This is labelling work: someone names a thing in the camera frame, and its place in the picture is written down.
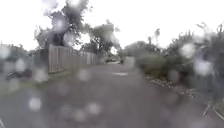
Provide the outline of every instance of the road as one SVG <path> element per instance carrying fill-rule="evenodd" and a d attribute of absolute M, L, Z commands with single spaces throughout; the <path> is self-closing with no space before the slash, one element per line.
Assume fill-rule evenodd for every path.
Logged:
<path fill-rule="evenodd" d="M 0 98 L 5 128 L 223 128 L 203 105 L 107 64 Z"/>

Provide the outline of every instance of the bush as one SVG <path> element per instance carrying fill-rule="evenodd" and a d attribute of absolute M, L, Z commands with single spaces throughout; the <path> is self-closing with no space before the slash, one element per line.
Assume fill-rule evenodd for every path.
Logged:
<path fill-rule="evenodd" d="M 164 77 L 166 60 L 160 54 L 142 55 L 136 59 L 136 64 L 147 75 Z"/>

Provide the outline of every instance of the sky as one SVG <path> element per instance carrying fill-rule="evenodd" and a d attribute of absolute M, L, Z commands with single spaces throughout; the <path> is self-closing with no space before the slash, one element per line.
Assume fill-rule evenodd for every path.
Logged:
<path fill-rule="evenodd" d="M 43 10 L 65 0 L 1 0 L 0 40 L 6 44 L 22 44 L 30 50 L 38 46 L 34 39 L 37 26 L 50 26 Z M 146 41 L 160 28 L 159 45 L 166 47 L 171 39 L 187 30 L 199 33 L 195 24 L 205 22 L 215 29 L 223 18 L 221 0 L 90 0 L 92 12 L 85 13 L 85 22 L 92 26 L 109 19 L 121 32 L 116 33 L 122 47 L 138 40 Z"/>

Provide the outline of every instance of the wooden fence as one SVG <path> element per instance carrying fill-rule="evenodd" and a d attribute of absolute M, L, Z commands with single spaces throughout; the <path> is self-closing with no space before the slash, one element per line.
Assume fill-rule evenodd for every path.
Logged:
<path fill-rule="evenodd" d="M 77 51 L 68 47 L 50 45 L 32 54 L 33 67 L 46 67 L 49 73 L 61 72 L 72 68 L 80 68 L 97 63 L 93 53 Z"/>
<path fill-rule="evenodd" d="M 54 45 L 50 45 L 48 50 L 49 73 L 60 72 L 96 63 L 97 57 L 93 53 Z"/>

